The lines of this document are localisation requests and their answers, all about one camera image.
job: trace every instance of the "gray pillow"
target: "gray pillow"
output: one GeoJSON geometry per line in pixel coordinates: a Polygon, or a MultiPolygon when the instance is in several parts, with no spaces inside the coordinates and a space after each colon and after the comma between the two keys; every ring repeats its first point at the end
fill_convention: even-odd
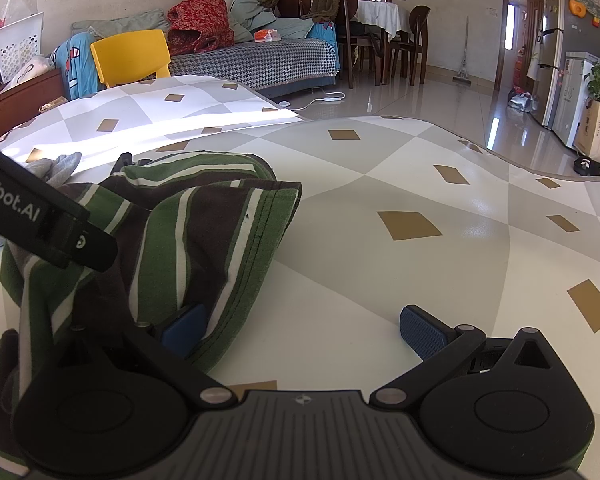
{"type": "Polygon", "coordinates": [[[253,41],[253,34],[240,23],[236,22],[231,15],[229,15],[229,27],[234,32],[235,43],[247,43],[248,41],[253,41]]]}
{"type": "Polygon", "coordinates": [[[265,27],[266,25],[269,25],[269,23],[273,23],[275,21],[276,15],[273,12],[263,10],[260,14],[248,19],[242,25],[253,34],[256,30],[260,30],[262,27],[265,27]]]}
{"type": "Polygon", "coordinates": [[[276,21],[269,23],[266,28],[275,28],[280,33],[280,38],[283,40],[304,40],[313,26],[314,20],[276,18],[276,21]]]}
{"type": "Polygon", "coordinates": [[[133,16],[116,18],[115,20],[86,20],[75,22],[71,25],[71,34],[79,32],[90,32],[99,38],[108,38],[122,32],[134,32],[136,30],[151,30],[160,28],[168,32],[171,24],[164,18],[164,12],[160,9],[148,10],[133,16]]]}
{"type": "Polygon", "coordinates": [[[248,30],[253,30],[248,26],[251,23],[249,20],[255,18],[264,10],[265,8],[260,5],[260,0],[234,0],[231,7],[229,7],[229,13],[234,17],[235,21],[248,30]]]}

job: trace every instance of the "wooden cabinet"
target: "wooden cabinet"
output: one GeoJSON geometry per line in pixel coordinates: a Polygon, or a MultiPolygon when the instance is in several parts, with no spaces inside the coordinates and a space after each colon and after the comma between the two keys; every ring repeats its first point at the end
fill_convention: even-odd
{"type": "Polygon", "coordinates": [[[39,115],[41,106],[61,96],[64,83],[57,68],[0,94],[0,137],[39,115]]]}

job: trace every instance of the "plastic bag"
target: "plastic bag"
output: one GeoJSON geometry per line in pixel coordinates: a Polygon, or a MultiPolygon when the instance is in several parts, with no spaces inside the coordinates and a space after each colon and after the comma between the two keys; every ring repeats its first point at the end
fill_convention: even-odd
{"type": "Polygon", "coordinates": [[[0,28],[38,12],[38,0],[7,0],[0,14],[0,28]]]}
{"type": "Polygon", "coordinates": [[[521,112],[530,112],[533,105],[533,99],[528,92],[522,95],[515,95],[509,100],[509,106],[514,110],[521,112]]]}
{"type": "Polygon", "coordinates": [[[29,79],[43,75],[43,73],[49,72],[49,70],[53,70],[55,67],[56,66],[54,65],[54,62],[49,58],[34,56],[31,58],[31,61],[29,61],[25,66],[16,72],[16,75],[11,78],[11,81],[7,83],[7,86],[0,90],[0,93],[6,92],[14,86],[18,86],[29,79]]]}
{"type": "Polygon", "coordinates": [[[265,41],[280,41],[282,38],[280,38],[280,33],[274,28],[263,28],[253,35],[253,39],[256,43],[263,43],[265,41]]]}

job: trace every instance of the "green striped fabric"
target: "green striped fabric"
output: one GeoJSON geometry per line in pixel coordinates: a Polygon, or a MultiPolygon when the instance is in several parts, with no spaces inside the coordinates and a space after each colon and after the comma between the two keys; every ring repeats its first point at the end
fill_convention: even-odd
{"type": "Polygon", "coordinates": [[[20,307],[20,329],[0,342],[0,479],[26,472],[10,414],[70,325],[107,335],[202,303],[208,326],[188,360],[213,367],[248,316],[301,185],[277,182],[255,155],[190,152],[61,191],[116,237],[118,257],[98,273],[77,264],[58,269],[13,244],[4,248],[0,280],[20,307]]]}

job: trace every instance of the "screw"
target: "screw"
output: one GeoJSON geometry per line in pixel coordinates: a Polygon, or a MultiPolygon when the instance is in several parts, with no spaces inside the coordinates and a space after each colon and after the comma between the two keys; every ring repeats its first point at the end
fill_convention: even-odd
{"type": "Polygon", "coordinates": [[[302,394],[301,396],[296,397],[294,400],[298,404],[302,404],[304,406],[305,404],[308,404],[309,402],[311,402],[313,399],[311,397],[309,397],[308,395],[302,394]]]}
{"type": "Polygon", "coordinates": [[[222,404],[231,399],[231,390],[221,387],[207,388],[200,393],[200,399],[207,404],[222,404]]]}
{"type": "Polygon", "coordinates": [[[383,404],[400,404],[407,399],[407,394],[399,388],[383,388],[376,392],[376,399],[383,404]]]}

